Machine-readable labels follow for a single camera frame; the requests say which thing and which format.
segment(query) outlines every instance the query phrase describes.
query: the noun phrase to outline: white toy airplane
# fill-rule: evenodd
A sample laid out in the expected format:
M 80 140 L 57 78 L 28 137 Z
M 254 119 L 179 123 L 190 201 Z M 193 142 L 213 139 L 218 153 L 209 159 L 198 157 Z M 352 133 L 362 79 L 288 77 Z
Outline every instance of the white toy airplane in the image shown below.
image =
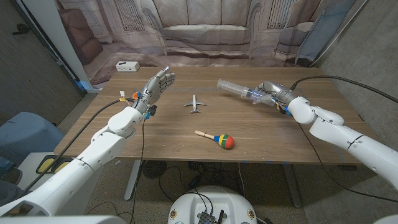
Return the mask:
M 187 103 L 184 106 L 190 106 L 190 105 L 193 105 L 193 110 L 190 113 L 200 113 L 200 111 L 197 110 L 197 105 L 206 105 L 206 104 L 197 101 L 197 97 L 195 95 L 193 95 L 192 96 L 192 102 Z

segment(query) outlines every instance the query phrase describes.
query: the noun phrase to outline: power strip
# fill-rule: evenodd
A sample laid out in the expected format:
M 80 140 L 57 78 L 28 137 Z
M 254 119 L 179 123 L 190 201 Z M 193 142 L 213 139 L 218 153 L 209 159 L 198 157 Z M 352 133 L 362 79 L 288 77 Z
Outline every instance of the power strip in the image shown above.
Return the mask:
M 138 62 L 118 62 L 116 64 L 118 72 L 136 72 L 138 71 L 138 68 Z

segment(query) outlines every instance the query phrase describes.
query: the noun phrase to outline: maraca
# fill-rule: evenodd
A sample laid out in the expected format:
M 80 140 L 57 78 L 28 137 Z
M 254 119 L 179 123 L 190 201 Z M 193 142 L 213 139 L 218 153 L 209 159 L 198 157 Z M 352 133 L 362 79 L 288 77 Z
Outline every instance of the maraca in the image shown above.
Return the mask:
M 204 132 L 201 131 L 195 131 L 195 134 L 200 135 L 200 136 L 204 136 L 210 139 L 213 139 L 214 141 L 216 141 L 221 147 L 229 149 L 232 146 L 234 146 L 234 139 L 227 135 L 227 134 L 222 134 L 219 136 L 212 136 L 210 134 L 206 134 Z

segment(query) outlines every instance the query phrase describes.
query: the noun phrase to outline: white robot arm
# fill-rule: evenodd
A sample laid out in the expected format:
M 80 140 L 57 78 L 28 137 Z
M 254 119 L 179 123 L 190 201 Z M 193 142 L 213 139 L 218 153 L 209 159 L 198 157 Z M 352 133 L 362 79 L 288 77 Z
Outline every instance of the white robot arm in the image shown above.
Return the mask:
M 398 189 L 398 152 L 347 126 L 344 119 L 331 111 L 311 106 L 304 97 L 295 95 L 281 84 L 265 81 L 257 90 L 270 94 L 283 110 L 300 124 L 311 124 L 310 133 L 318 139 L 332 143 L 361 161 Z
M 160 94 L 174 82 L 175 75 L 167 73 L 168 69 L 166 67 L 149 80 L 131 107 L 112 116 L 76 159 L 30 194 L 0 207 L 0 217 L 21 207 L 27 208 L 24 214 L 28 216 L 56 215 L 97 169 L 122 153 L 127 139 L 136 133 L 134 125 L 144 119 Z

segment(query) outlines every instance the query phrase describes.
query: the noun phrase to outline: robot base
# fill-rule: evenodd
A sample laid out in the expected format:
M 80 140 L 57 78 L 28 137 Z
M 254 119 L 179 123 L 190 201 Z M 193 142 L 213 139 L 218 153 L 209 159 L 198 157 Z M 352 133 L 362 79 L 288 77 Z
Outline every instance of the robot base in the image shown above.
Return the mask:
M 206 195 L 213 204 L 213 213 L 211 213 L 211 204 L 209 200 L 202 196 L 206 203 L 207 214 L 212 215 L 215 221 L 218 221 L 221 210 L 224 210 L 222 224 L 256 224 L 256 214 L 253 206 L 242 195 L 226 187 L 208 185 L 197 188 L 198 192 Z M 168 224 L 191 224 L 201 223 L 201 213 L 205 211 L 205 204 L 195 189 L 188 192 L 195 194 L 184 194 L 180 196 L 172 205 L 169 213 Z

